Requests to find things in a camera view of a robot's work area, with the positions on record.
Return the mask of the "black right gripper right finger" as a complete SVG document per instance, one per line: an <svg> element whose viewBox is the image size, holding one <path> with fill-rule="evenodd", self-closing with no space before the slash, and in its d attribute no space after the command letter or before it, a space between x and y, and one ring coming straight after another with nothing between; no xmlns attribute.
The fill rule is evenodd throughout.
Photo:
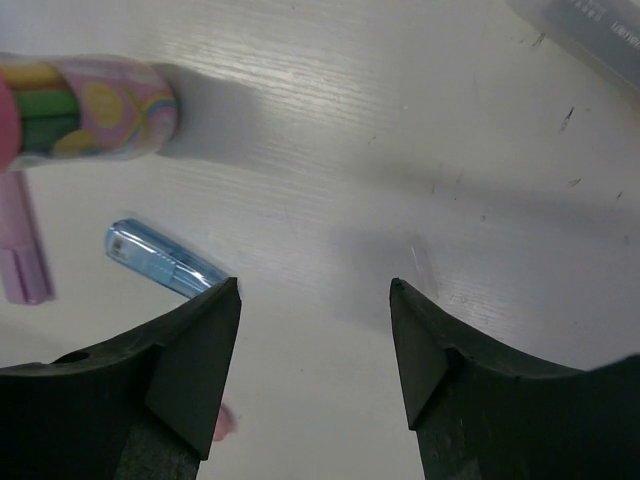
<svg viewBox="0 0 640 480"><path fill-rule="evenodd" d="M635 479L639 359L583 371L516 350L390 285L408 426L428 479Z"/></svg>

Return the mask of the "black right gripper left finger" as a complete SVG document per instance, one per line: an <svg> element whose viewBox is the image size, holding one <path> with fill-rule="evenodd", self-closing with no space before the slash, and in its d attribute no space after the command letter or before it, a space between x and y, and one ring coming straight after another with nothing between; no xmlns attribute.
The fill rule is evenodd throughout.
<svg viewBox="0 0 640 480"><path fill-rule="evenodd" d="M5 479L193 479L214 438L241 314L227 279L50 363L1 371Z"/></svg>

